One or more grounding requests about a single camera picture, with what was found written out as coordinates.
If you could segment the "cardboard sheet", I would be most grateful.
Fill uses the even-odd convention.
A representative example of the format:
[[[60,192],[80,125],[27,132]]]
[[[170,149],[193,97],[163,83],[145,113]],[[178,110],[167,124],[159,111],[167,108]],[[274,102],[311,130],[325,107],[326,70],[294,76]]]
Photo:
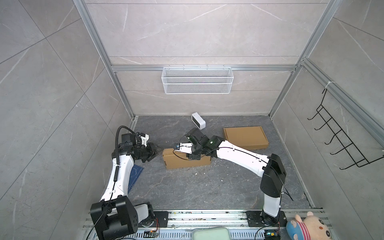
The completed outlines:
[[[211,157],[201,157],[199,160],[191,160],[186,153],[164,149],[162,154],[167,170],[208,166],[211,164]]]

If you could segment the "cardboard box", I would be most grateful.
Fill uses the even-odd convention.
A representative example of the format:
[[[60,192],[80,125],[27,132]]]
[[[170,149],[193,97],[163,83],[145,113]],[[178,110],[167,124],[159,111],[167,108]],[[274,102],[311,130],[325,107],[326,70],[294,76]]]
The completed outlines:
[[[235,146],[246,150],[262,150],[269,146],[269,141],[262,127],[224,128],[224,137]]]

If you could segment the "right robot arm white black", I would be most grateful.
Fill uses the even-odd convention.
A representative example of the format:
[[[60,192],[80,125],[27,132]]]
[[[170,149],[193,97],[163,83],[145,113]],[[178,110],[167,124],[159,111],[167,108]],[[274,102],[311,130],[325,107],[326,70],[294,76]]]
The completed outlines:
[[[287,173],[281,158],[275,154],[260,155],[240,148],[219,136],[208,138],[198,128],[191,129],[185,137],[187,143],[177,143],[176,151],[187,154],[187,160],[214,157],[240,165],[261,177],[260,189],[264,193],[264,206],[260,221],[272,226],[281,216],[281,197]]]

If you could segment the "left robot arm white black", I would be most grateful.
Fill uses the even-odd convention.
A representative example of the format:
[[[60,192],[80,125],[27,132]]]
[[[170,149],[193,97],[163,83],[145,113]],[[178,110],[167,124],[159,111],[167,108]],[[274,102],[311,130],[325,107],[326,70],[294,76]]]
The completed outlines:
[[[112,153],[112,172],[101,200],[90,214],[100,240],[115,240],[150,227],[155,215],[150,203],[134,206],[128,198],[131,171],[136,160],[152,160],[158,153],[144,133],[124,134]]]

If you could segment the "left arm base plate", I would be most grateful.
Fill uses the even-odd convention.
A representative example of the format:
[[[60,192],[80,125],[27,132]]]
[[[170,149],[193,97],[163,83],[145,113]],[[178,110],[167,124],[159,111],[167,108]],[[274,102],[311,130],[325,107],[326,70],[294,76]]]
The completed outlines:
[[[154,211],[149,215],[150,220],[147,224],[149,228],[155,228],[156,226],[160,228],[166,228],[169,221],[169,212],[167,211]]]

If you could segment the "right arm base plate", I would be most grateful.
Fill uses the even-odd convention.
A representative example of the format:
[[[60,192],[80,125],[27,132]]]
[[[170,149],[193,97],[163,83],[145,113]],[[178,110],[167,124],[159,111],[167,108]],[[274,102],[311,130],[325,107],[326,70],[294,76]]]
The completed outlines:
[[[285,227],[287,224],[283,211],[279,211],[276,217],[272,217],[264,211],[246,211],[245,214],[249,227]]]

